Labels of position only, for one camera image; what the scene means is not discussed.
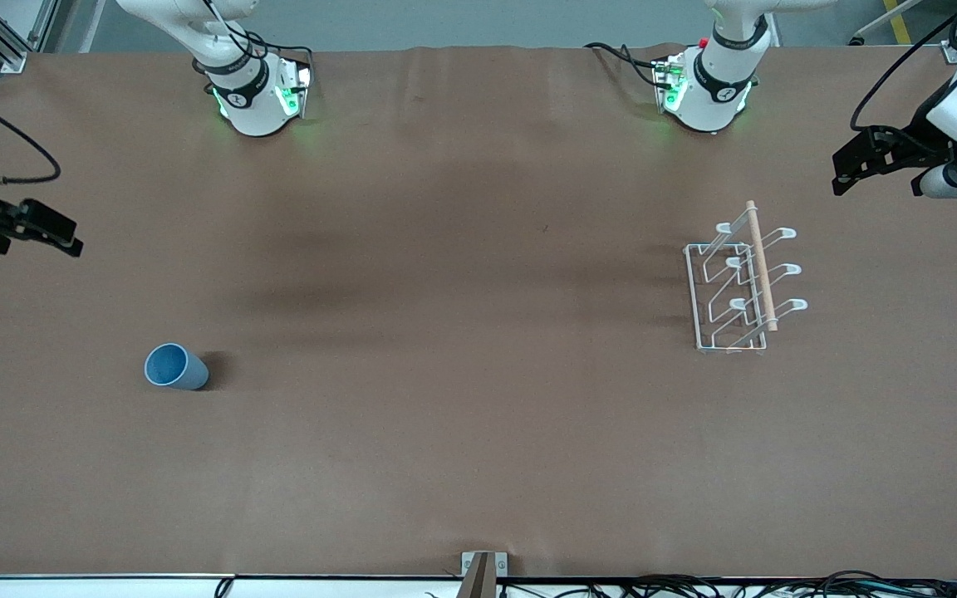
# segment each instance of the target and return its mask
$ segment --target wooden rod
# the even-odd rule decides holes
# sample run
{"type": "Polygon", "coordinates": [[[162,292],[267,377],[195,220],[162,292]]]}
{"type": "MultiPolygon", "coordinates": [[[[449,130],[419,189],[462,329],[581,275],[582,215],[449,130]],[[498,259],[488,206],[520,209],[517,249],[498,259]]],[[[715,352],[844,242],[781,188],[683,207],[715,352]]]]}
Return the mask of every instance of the wooden rod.
{"type": "Polygon", "coordinates": [[[767,330],[778,332],[778,318],[774,317],[774,295],[770,291],[770,272],[767,272],[767,254],[763,252],[763,234],[759,231],[758,209],[755,202],[745,204],[748,212],[748,228],[752,230],[752,251],[755,252],[755,268],[759,270],[759,292],[763,294],[763,321],[768,322],[767,330]]]}

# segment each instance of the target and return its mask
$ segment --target white hook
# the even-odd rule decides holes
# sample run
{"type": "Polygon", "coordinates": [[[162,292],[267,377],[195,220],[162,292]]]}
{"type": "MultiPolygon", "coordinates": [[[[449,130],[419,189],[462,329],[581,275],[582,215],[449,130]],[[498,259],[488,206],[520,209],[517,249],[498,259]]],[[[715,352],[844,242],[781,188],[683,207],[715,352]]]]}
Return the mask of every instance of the white hook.
{"type": "MultiPolygon", "coordinates": [[[[705,282],[705,283],[711,283],[711,282],[713,282],[714,279],[717,279],[717,277],[722,276],[722,272],[726,272],[726,270],[729,270],[729,269],[736,270],[735,273],[736,273],[736,276],[737,276],[737,280],[739,281],[739,280],[740,280],[740,269],[741,269],[741,258],[740,258],[740,257],[727,257],[727,258],[726,258],[726,265],[725,265],[721,270],[719,270],[718,272],[715,272],[714,275],[707,276],[707,272],[704,272],[704,282],[705,282]]],[[[722,289],[723,289],[723,288],[725,288],[725,285],[723,285],[723,287],[719,289],[719,292],[722,292],[722,289]]]]}
{"type": "Polygon", "coordinates": [[[774,313],[777,314],[775,317],[782,319],[786,314],[791,313],[791,311],[804,311],[808,308],[808,303],[805,299],[787,299],[781,306],[774,307],[774,313]],[[782,311],[782,307],[789,306],[789,309],[782,311]]]}
{"type": "Polygon", "coordinates": [[[775,243],[782,241],[783,238],[797,238],[797,230],[795,228],[781,227],[775,228],[774,230],[767,233],[767,236],[763,238],[763,249],[774,245],[775,243]],[[767,239],[771,238],[774,235],[778,235],[778,238],[775,238],[770,243],[767,243],[767,239]]]}
{"type": "MultiPolygon", "coordinates": [[[[708,260],[710,260],[711,255],[714,255],[715,251],[722,249],[722,246],[729,240],[730,235],[734,234],[734,226],[732,223],[718,223],[714,225],[714,231],[713,241],[708,243],[706,249],[699,253],[701,255],[707,255],[708,260]]],[[[707,268],[706,260],[704,261],[704,267],[707,268]]]]}
{"type": "Polygon", "coordinates": [[[779,268],[785,268],[785,272],[782,272],[782,275],[775,277],[774,280],[770,281],[771,287],[774,287],[775,284],[778,284],[779,280],[782,280],[783,277],[794,277],[800,272],[804,272],[804,269],[800,268],[798,264],[778,264],[774,268],[770,269],[770,273],[774,273],[774,270],[779,268]]]}
{"type": "Polygon", "coordinates": [[[714,295],[711,296],[711,300],[707,302],[708,321],[712,321],[712,322],[718,321],[720,318],[722,318],[722,316],[726,315],[726,311],[729,311],[729,310],[722,311],[722,313],[719,314],[719,317],[714,317],[714,303],[718,301],[719,296],[722,295],[722,291],[725,291],[726,287],[729,287],[729,284],[731,282],[734,282],[734,280],[740,281],[740,268],[741,268],[740,257],[727,257],[726,268],[722,268],[721,270],[719,270],[719,273],[717,273],[717,275],[714,275],[713,277],[710,277],[709,279],[707,279],[707,282],[711,282],[716,277],[721,275],[722,272],[726,272],[726,270],[729,270],[729,269],[736,270],[736,272],[732,273],[732,275],[726,277],[726,282],[722,283],[722,286],[719,287],[718,291],[715,291],[714,295]]]}
{"type": "Polygon", "coordinates": [[[744,299],[744,297],[734,297],[729,300],[729,309],[741,311],[744,315],[744,323],[751,325],[751,321],[748,320],[748,304],[751,302],[749,299],[744,299]]]}

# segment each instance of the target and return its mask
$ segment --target metal frame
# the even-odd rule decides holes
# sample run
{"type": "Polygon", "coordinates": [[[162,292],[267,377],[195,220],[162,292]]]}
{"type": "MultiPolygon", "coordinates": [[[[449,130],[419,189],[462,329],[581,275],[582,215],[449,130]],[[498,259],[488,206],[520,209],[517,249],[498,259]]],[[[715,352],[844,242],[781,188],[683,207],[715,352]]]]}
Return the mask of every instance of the metal frame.
{"type": "Polygon", "coordinates": [[[957,64],[957,50],[952,48],[946,39],[940,43],[940,50],[947,64],[957,64]]]}
{"type": "Polygon", "coordinates": [[[34,51],[35,48],[0,17],[0,61],[3,75],[19,75],[23,72],[27,54],[34,51]]]}
{"type": "Polygon", "coordinates": [[[907,0],[903,4],[897,4],[891,11],[885,12],[884,15],[875,18],[872,22],[868,22],[865,26],[862,26],[861,29],[855,31],[855,33],[851,35],[851,45],[861,46],[866,40],[867,33],[881,27],[882,24],[891,22],[892,19],[916,7],[916,5],[923,3],[923,1],[924,0],[907,0]]]}
{"type": "Polygon", "coordinates": [[[494,598],[497,595],[497,553],[472,553],[468,575],[460,582],[456,598],[494,598]]]}
{"type": "Polygon", "coordinates": [[[732,223],[714,227],[714,241],[689,243],[683,249],[689,276],[689,298],[696,350],[702,353],[753,352],[767,349],[767,333],[778,332],[779,318],[791,311],[806,310],[800,298],[774,303],[773,287],[784,277],[802,272],[797,264],[784,262],[771,268],[767,248],[785,238],[796,238],[794,228],[775,228],[766,236],[759,228],[759,211],[754,201],[732,223]],[[734,241],[744,228],[749,243],[734,241]],[[771,281],[772,273],[783,270],[771,281]],[[702,296],[701,289],[713,289],[702,296]],[[722,341],[730,336],[732,341],[722,341]]]}
{"type": "MultiPolygon", "coordinates": [[[[468,569],[471,568],[471,561],[474,560],[475,554],[479,554],[482,551],[472,551],[472,552],[460,552],[460,575],[468,575],[468,569]]],[[[508,576],[508,553],[507,552],[494,552],[493,553],[493,564],[497,565],[497,576],[508,576]]]]}
{"type": "Polygon", "coordinates": [[[32,30],[27,34],[27,41],[37,51],[42,51],[47,42],[47,33],[50,31],[50,23],[53,22],[57,11],[61,8],[61,0],[43,0],[39,7],[39,13],[35,17],[35,23],[32,30]]]}
{"type": "MultiPolygon", "coordinates": [[[[685,249],[683,250],[683,253],[685,254],[686,269],[689,273],[689,296],[692,299],[692,325],[694,325],[694,333],[696,336],[696,349],[702,353],[740,353],[745,351],[754,351],[756,355],[762,355],[763,352],[767,350],[767,322],[764,322],[763,325],[760,325],[759,322],[763,318],[760,318],[759,314],[756,312],[758,303],[755,302],[754,299],[759,295],[759,289],[756,287],[756,276],[755,270],[753,268],[753,264],[755,263],[755,254],[752,253],[752,247],[747,243],[725,243],[722,248],[715,250],[713,255],[704,255],[704,253],[706,253],[710,247],[711,243],[689,243],[689,245],[685,246],[685,249]],[[751,306],[749,308],[752,315],[751,321],[755,323],[752,325],[748,324],[748,312],[746,311],[740,317],[742,323],[744,324],[744,326],[741,326],[741,328],[744,328],[745,332],[742,333],[736,341],[733,341],[733,343],[730,343],[726,346],[719,346],[718,340],[715,338],[715,336],[722,332],[722,329],[720,328],[717,331],[714,331],[714,334],[711,334],[711,343],[710,345],[706,345],[704,344],[704,333],[701,330],[702,323],[714,325],[714,323],[718,322],[703,322],[703,314],[701,314],[701,310],[699,309],[699,294],[698,291],[696,291],[695,265],[694,259],[692,258],[692,252],[696,252],[696,258],[698,258],[698,261],[699,258],[703,257],[705,258],[706,262],[706,260],[714,257],[715,254],[718,254],[721,249],[728,249],[733,254],[732,257],[741,257],[741,262],[743,264],[742,267],[748,272],[748,286],[745,287],[748,291],[748,301],[745,302],[745,306],[751,306]],[[748,341],[748,344],[738,345],[738,343],[741,343],[741,341],[748,341]]],[[[701,264],[699,269],[701,269],[701,272],[703,272],[704,264],[701,264]]],[[[732,280],[734,277],[737,277],[737,273],[730,272],[729,277],[730,280],[732,280]]]]}

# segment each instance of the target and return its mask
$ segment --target table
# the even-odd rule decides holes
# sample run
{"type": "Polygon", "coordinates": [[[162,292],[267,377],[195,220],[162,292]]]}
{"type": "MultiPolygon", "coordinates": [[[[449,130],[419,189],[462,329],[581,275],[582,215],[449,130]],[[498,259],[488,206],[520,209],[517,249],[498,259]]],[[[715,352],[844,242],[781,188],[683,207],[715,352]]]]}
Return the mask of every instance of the table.
{"type": "Polygon", "coordinates": [[[899,51],[771,50],[716,136],[586,50],[318,54],[260,140],[188,56],[32,56],[0,111],[65,173],[0,196],[86,249],[0,257],[0,572],[957,576],[957,201],[829,189],[899,51]],[[812,307],[700,355],[681,247],[748,199],[812,307]],[[164,341],[208,391],[145,383],[164,341]]]}

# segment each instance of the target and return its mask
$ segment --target metal bracket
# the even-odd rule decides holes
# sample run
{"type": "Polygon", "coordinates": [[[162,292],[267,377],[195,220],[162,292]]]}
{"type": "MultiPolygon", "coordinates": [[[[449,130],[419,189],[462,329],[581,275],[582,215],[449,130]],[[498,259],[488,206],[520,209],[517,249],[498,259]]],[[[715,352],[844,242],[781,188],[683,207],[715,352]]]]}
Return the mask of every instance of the metal bracket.
{"type": "Polygon", "coordinates": [[[34,51],[29,42],[20,37],[10,24],[0,17],[0,61],[2,61],[0,72],[3,75],[20,75],[24,71],[27,54],[34,51]]]}
{"type": "Polygon", "coordinates": [[[797,231],[781,227],[764,236],[754,201],[747,202],[736,220],[719,223],[714,231],[718,235],[713,242],[689,243],[684,249],[696,349],[762,355],[767,334],[781,326],[778,321],[791,311],[807,309],[807,301],[800,298],[775,304],[772,291],[784,277],[802,272],[800,265],[767,264],[766,250],[782,239],[796,238],[797,231]],[[745,228],[751,243],[734,241],[745,228]]]}
{"type": "MultiPolygon", "coordinates": [[[[472,552],[460,552],[460,575],[468,575],[468,569],[471,568],[471,563],[474,561],[475,554],[482,552],[481,550],[476,550],[472,552]]],[[[507,552],[491,552],[493,554],[493,564],[497,565],[495,571],[497,571],[497,576],[508,576],[508,553],[507,552]]]]}
{"type": "Polygon", "coordinates": [[[946,39],[940,43],[940,50],[943,52],[947,64],[957,64],[957,50],[947,44],[946,39]]]}
{"type": "Polygon", "coordinates": [[[305,118],[305,106],[308,105],[308,90],[312,87],[312,65],[304,66],[290,58],[281,58],[296,65],[297,75],[292,79],[292,86],[297,90],[297,118],[305,118]]]}

